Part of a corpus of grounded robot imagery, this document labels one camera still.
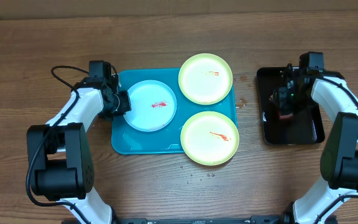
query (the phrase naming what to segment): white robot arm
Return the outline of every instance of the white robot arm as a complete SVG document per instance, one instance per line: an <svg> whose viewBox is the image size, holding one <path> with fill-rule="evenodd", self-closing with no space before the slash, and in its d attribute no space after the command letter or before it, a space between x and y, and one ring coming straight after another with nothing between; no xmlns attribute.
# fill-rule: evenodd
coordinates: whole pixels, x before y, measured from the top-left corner
<svg viewBox="0 0 358 224"><path fill-rule="evenodd" d="M91 61L89 77L73 87L75 91L62 110L45 125L31 126L27 132L29 164L34 160L33 168L29 168L32 191L64 205L81 224L119 223L114 210L93 187L94 170L86 138L97 115L112 120L131 110L127 91L118 92L118 86L118 74L111 75L109 63ZM36 154L40 144L43 147ZM66 159L48 160L47 154L59 152L65 152Z"/></svg>
<svg viewBox="0 0 358 224"><path fill-rule="evenodd" d="M347 88L345 80L334 77L326 78ZM314 82L311 97L323 108L332 122L335 121L336 115L339 112L354 113L358 115L357 106L349 96L337 86L326 81L316 80ZM358 191L345 188L331 189L328 185L328 181L320 177L317 182L314 183L312 188L293 204L295 222L299 224L313 224L318 215L340 195L358 195ZM330 211L321 218L319 223L324 223L327 217L344 202L337 203L335 207L330 209Z"/></svg>
<svg viewBox="0 0 358 224"><path fill-rule="evenodd" d="M324 78L349 90L346 81L341 78ZM330 210L325 211L325 214L321 216L324 210L340 196L358 195L358 152L355 144L356 138L358 142L358 106L354 103L355 100L358 102L358 99L353 93L351 93L351 95L353 99L337 85L318 78L313 83L311 90L312 99L323 108L330 120L335 122L335 124L321 158L321 173L325 178L320 177L312 188L293 204L292 210L295 223L323 224L328 216L344 202L349 200L349 198L341 200ZM346 121L353 123L353 126L347 127L344 125L345 120L342 119L345 116L349 117ZM351 133L344 134L347 131L346 129L351 129L349 130ZM355 161L357 165L349 164L345 167L346 164L343 163L341 158L346 158L345 162ZM354 170L350 171L354 172L353 174L347 173L347 171L353 168ZM340 170L343 174L336 174L334 178L332 177L334 170Z"/></svg>

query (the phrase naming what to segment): black cable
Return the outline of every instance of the black cable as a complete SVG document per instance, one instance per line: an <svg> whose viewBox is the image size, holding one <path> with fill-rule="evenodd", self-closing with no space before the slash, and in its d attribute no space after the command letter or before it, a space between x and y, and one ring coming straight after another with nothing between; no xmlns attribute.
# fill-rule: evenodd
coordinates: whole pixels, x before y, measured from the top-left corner
<svg viewBox="0 0 358 224"><path fill-rule="evenodd" d="M31 193L31 189L30 189L30 173L32 172L32 169L34 168L34 162L41 150L41 147L45 144L46 140L48 139L50 133L51 133L51 130L53 130L56 126L58 126L58 124L60 122L62 122L67 114L74 108L74 106L76 105L76 103L78 102L78 100L80 99L80 94L78 93L77 90L74 89L73 86L71 86L68 82L66 82L65 80L62 80L60 77L58 77L54 70L57 69L57 68L70 68L70 69L74 69L74 70L77 70L77 71L80 71L80 72L83 72L83 73L87 73L89 74L87 71L85 70L82 70L80 68L76 68L76 67L72 67L72 66L66 66L66 65L59 65L59 66L55 66L51 69L51 73L52 75L59 81L61 81L63 84L65 84L66 86L70 87L72 91L75 92L75 99L74 99L74 102L68 107L68 109L63 113L61 114L60 118L53 124L51 125L51 127L49 128L49 130L45 133L44 137L42 138L40 144L38 145L38 148L31 160L31 163L30 163L30 166L29 166L29 169L27 170L27 177L25 179L25 189L27 191L27 196L29 196L30 200L32 203L34 203L35 205L38 205L38 206L41 206L41 207L52 207L52 206L58 206L58 205L66 205L66 206L69 206L70 210L74 209L74 211L80 216L80 218L86 223L86 224L90 224L90 222L86 219L86 217L84 216L84 214L82 214L81 210L79 208L77 208L75 206L75 204L73 203L70 203L70 202L54 202L54 203L42 203L42 202L39 202L37 201L34 196L32 195Z"/></svg>
<svg viewBox="0 0 358 224"><path fill-rule="evenodd" d="M335 86L337 86L338 88L340 88L342 91L344 91L346 93L346 95L353 101L353 103L357 106L358 109L358 100L355 98L355 96L347 89L345 88L342 84L336 83L330 79L324 78L324 77L310 77L310 76L300 76L297 78L311 78L311 79L319 79L322 81L326 81L330 84L333 84ZM323 212L321 212L320 215L317 216L317 219L314 221L314 224L318 224L321 219L325 216L325 214L327 214L331 209L333 209L333 207L335 207L335 205L339 202L344 202L344 199L346 198L358 198L358 195L341 195L339 196L337 199L335 199L335 201L333 201L328 207L326 207Z"/></svg>
<svg viewBox="0 0 358 224"><path fill-rule="evenodd" d="M114 73L115 73L116 75L118 75L117 70L116 70L116 68L114 68L113 65L111 65L111 68L114 70Z"/></svg>

